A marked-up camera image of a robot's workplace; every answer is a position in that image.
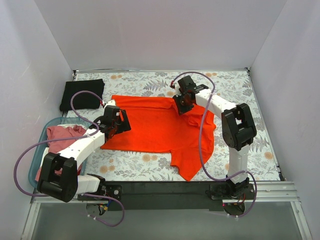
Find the orange t-shirt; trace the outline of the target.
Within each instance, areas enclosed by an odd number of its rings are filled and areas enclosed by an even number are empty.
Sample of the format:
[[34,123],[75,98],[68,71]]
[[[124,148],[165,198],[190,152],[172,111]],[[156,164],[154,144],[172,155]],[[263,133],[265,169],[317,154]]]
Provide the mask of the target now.
[[113,95],[120,109],[126,110],[130,131],[116,134],[101,148],[147,153],[170,153],[171,166],[190,181],[214,151],[214,114],[204,119],[199,139],[204,107],[195,105],[191,111],[179,115],[175,101],[169,97]]

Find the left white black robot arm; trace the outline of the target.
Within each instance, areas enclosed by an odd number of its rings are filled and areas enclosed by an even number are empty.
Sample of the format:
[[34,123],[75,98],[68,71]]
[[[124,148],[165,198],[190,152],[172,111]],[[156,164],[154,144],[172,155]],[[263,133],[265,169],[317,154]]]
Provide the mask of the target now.
[[96,149],[114,135],[131,130],[127,113],[110,100],[104,114],[96,118],[83,135],[58,153],[45,155],[37,183],[38,192],[65,203],[75,196],[89,193],[95,200],[106,196],[105,179],[98,175],[79,175],[78,168]]

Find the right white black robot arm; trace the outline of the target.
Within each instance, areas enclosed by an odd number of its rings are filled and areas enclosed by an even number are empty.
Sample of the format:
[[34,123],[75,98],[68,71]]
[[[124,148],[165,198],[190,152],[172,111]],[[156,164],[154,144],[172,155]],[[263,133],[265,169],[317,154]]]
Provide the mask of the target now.
[[211,177],[214,183],[207,194],[211,197],[237,199],[245,195],[252,174],[248,172],[248,153],[257,135],[250,107],[246,103],[235,104],[215,94],[214,88],[204,84],[197,85],[191,72],[178,75],[170,87],[178,114],[183,115],[194,106],[204,107],[200,122],[199,139],[203,136],[204,122],[208,113],[221,120],[222,137],[229,148],[229,169],[225,178]]

